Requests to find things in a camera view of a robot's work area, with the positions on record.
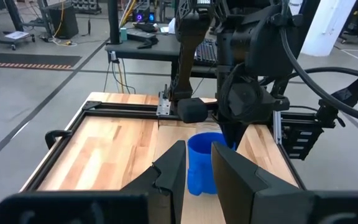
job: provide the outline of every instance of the wooden table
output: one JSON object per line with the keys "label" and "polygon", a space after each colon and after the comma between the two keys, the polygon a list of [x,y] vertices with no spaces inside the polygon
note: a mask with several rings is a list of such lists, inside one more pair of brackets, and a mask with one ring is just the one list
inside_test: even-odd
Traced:
{"label": "wooden table", "polygon": [[[92,93],[88,100],[158,104],[157,96],[117,93]],[[158,121],[146,119],[86,117],[38,190],[119,190],[143,173],[177,140],[186,141],[204,131],[220,130],[217,124],[208,122],[185,124],[180,121],[160,121],[158,125]],[[296,185],[266,126],[249,126],[237,152]],[[190,195],[186,189],[182,223],[224,223],[218,197],[207,194],[197,197]]]}

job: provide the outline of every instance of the yellow black tape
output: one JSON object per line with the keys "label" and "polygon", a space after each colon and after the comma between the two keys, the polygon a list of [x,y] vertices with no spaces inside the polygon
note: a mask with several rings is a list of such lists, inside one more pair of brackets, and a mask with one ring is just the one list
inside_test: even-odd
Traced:
{"label": "yellow black tape", "polygon": [[0,68],[70,69],[71,65],[46,65],[26,63],[0,63]]}

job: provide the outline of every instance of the yellow cable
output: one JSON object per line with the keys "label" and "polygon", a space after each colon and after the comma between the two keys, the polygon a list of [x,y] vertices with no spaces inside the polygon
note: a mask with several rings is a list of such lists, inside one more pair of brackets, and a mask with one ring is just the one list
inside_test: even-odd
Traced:
{"label": "yellow cable", "polygon": [[121,81],[121,83],[120,83],[121,84],[121,93],[124,93],[124,85],[123,85],[123,82],[122,82],[122,73],[121,73],[121,68],[120,68],[119,64],[118,64],[118,72],[119,72],[119,79]]}
{"label": "yellow cable", "polygon": [[62,1],[62,14],[61,14],[61,16],[60,16],[59,27],[57,28],[55,34],[53,35],[53,38],[55,38],[56,34],[60,31],[60,28],[61,28],[62,23],[63,23],[64,14],[65,14],[65,2],[64,2],[64,0],[63,0],[63,1]]}
{"label": "yellow cable", "polygon": [[122,20],[122,22],[120,24],[120,27],[122,27],[126,23],[126,21],[128,19],[128,16],[132,13],[132,11],[133,11],[133,9],[135,7],[135,4],[136,4],[136,0],[132,0],[131,6],[129,6],[129,9],[128,9],[127,13],[124,16],[124,19]]}

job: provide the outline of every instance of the blue cup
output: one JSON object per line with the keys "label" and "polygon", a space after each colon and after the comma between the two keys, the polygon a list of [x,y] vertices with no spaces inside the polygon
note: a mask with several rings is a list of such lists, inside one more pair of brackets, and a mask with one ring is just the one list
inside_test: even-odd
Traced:
{"label": "blue cup", "polygon": [[227,145],[221,133],[196,134],[187,141],[189,150],[187,187],[192,195],[198,196],[202,192],[216,194],[211,160],[212,142],[214,141]]}

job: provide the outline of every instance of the black floor mat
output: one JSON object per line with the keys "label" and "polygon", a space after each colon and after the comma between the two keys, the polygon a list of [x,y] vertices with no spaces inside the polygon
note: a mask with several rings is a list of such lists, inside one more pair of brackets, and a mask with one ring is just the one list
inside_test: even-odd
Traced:
{"label": "black floor mat", "polygon": [[71,69],[80,59],[80,56],[0,54],[0,67]]}

